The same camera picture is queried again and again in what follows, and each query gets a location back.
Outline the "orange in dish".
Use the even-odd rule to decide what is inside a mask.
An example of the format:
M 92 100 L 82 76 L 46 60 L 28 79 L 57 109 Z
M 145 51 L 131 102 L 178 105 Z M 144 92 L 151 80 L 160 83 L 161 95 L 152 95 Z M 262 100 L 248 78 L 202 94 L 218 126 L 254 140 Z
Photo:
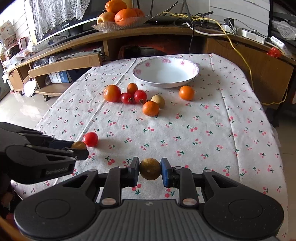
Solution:
M 137 15 L 134 10 L 122 9 L 115 15 L 114 20 L 119 26 L 127 26 L 133 23 L 135 18 L 137 18 Z
M 127 8 L 127 5 L 122 0 L 110 0 L 105 4 L 106 11 L 114 14 L 126 8 Z

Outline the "front orange in dish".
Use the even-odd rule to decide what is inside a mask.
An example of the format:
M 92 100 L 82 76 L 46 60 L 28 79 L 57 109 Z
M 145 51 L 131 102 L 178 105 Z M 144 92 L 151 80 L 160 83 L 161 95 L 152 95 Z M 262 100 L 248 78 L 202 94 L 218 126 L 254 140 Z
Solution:
M 122 9 L 115 15 L 114 20 L 119 26 L 127 26 L 133 23 L 135 18 L 137 18 L 137 15 L 134 10 Z

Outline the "television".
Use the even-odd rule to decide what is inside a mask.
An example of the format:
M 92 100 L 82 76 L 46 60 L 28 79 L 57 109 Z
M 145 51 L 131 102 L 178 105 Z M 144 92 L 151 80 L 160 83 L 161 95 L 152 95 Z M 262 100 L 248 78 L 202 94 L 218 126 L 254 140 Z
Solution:
M 24 1 L 30 50 L 92 29 L 106 1 Z

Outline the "black router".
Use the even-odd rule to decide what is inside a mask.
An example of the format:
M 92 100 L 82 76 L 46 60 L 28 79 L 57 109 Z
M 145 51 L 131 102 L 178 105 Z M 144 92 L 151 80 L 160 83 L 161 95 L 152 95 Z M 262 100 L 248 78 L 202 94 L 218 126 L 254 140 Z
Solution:
M 134 7 L 144 12 L 151 24 L 195 23 L 200 18 L 210 17 L 210 1 L 133 1 Z

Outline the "glass fruit dish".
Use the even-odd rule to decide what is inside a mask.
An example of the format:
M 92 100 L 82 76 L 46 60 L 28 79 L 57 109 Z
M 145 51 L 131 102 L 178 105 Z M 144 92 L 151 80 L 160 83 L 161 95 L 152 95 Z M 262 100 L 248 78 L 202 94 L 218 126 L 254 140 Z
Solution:
M 118 21 L 118 22 L 102 22 L 96 25 L 92 25 L 92 27 L 100 32 L 114 32 L 119 30 L 136 28 L 143 25 L 147 20 L 149 20 L 149 16 L 144 17 L 131 17 L 126 20 Z

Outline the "wooden tv stand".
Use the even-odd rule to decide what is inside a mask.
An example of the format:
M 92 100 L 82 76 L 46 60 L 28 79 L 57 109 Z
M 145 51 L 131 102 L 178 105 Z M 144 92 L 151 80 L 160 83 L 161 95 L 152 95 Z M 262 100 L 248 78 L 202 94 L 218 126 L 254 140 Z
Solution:
M 24 79 L 36 77 L 44 79 L 49 71 L 74 70 L 95 67 L 102 63 L 98 54 L 90 57 L 76 57 L 59 67 L 45 67 L 33 70 L 33 62 L 67 50 L 90 49 L 103 46 L 107 61 L 138 57 L 136 52 L 124 52 L 126 47 L 148 47 L 162 54 L 217 54 L 236 64 L 246 75 L 254 93 L 263 105 L 277 109 L 281 103 L 289 104 L 295 95 L 295 60 L 282 55 L 279 58 L 269 56 L 269 46 L 259 44 L 244 37 L 230 35 L 222 37 L 193 34 L 191 30 L 174 26 L 146 26 L 115 32 L 96 32 L 70 40 L 55 47 L 46 48 L 34 54 L 27 61 L 8 71 L 18 77 L 16 91 L 23 90 Z

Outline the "mandarin orange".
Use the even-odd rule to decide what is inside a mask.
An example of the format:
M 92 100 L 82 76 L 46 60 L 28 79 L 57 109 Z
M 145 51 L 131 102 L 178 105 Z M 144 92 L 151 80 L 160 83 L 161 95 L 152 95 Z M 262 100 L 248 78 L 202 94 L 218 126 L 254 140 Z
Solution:
M 190 86 L 182 86 L 179 90 L 179 97 L 183 100 L 191 101 L 194 95 L 195 90 Z
M 147 116 L 156 116 L 159 113 L 159 105 L 154 101 L 147 101 L 142 106 L 142 112 Z

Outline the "black metal shelf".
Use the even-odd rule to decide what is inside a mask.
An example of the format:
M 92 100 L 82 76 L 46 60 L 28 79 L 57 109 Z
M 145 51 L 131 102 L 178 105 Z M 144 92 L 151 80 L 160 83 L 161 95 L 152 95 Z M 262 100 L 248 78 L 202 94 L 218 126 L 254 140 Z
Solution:
M 295 48 L 295 0 L 270 0 L 268 36 Z

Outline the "red cherry tomato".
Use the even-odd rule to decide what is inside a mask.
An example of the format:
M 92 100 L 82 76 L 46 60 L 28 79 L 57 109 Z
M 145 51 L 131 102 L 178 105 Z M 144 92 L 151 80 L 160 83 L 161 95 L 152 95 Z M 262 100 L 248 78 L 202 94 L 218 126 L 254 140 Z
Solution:
M 120 96 L 120 100 L 124 104 L 134 104 L 133 95 L 128 92 L 122 93 Z
M 84 135 L 82 141 L 88 147 L 95 147 L 98 144 L 98 135 L 94 132 L 88 132 Z
M 144 104 L 147 100 L 147 94 L 143 90 L 136 90 L 134 93 L 134 100 L 136 103 Z

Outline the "white power strip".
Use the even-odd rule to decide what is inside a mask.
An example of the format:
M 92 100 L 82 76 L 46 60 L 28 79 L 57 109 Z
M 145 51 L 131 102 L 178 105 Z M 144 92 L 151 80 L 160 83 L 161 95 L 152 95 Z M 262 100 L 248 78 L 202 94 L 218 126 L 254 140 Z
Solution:
M 244 37 L 246 39 L 253 40 L 255 42 L 258 42 L 259 44 L 264 45 L 265 43 L 265 37 L 262 37 L 258 35 L 257 33 L 251 32 L 249 30 L 231 27 L 229 25 L 222 25 L 222 28 L 227 33 L 233 33 L 236 36 Z

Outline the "pale longan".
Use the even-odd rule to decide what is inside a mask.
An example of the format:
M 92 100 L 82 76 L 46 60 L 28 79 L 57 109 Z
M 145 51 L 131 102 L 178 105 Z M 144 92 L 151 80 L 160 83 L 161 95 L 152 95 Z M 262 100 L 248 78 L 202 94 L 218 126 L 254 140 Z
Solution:
M 161 95 L 155 95 L 151 98 L 151 101 L 158 104 L 159 108 L 162 109 L 165 106 L 165 100 Z

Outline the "large orange-red tomato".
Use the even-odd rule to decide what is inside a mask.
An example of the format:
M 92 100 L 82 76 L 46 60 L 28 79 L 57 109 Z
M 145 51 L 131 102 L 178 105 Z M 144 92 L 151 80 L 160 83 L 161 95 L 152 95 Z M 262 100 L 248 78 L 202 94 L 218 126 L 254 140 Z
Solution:
M 121 96 L 121 90 L 116 85 L 108 85 L 103 91 L 103 97 L 108 102 L 118 102 Z

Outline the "small orange tomato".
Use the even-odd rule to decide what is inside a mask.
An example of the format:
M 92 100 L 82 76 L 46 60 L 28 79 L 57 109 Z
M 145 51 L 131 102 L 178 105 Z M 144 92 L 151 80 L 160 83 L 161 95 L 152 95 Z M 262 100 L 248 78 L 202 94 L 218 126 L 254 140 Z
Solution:
M 134 93 L 138 90 L 138 87 L 135 83 L 130 83 L 127 86 L 127 93 L 134 95 Z

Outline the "white floral bowl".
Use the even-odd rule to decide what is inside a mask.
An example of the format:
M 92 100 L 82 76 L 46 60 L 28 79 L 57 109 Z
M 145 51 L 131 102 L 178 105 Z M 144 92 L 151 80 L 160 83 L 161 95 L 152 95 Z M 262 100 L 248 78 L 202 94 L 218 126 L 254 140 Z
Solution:
M 138 63 L 132 73 L 138 80 L 160 88 L 183 86 L 198 76 L 197 64 L 177 57 L 154 57 Z

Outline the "red plastic bag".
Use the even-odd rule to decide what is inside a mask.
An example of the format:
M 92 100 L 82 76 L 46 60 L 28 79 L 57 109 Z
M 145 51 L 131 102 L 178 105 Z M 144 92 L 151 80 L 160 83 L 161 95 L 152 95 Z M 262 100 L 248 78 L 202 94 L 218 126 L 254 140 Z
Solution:
M 281 51 L 276 47 L 270 48 L 267 54 L 274 58 L 279 58 L 282 56 Z

